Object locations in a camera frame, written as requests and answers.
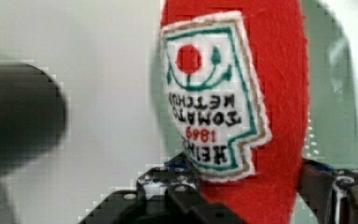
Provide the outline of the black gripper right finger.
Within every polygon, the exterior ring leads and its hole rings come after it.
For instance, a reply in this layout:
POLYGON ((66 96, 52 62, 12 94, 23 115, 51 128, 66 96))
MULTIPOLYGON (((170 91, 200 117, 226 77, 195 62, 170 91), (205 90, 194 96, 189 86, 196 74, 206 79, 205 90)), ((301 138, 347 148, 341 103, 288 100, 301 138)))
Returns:
POLYGON ((304 159, 297 192, 319 224, 358 224, 358 169, 304 159))

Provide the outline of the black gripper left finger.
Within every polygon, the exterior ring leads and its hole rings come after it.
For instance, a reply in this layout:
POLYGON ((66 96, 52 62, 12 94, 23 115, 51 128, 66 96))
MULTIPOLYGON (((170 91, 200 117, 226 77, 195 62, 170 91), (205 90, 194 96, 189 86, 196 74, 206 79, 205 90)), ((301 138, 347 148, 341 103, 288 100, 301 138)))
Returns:
POLYGON ((176 185, 187 185, 196 191, 200 190, 198 175, 190 167, 184 153, 179 153, 162 166, 151 168, 136 182, 137 189, 147 200, 151 200, 154 196, 163 196, 168 187, 176 185))

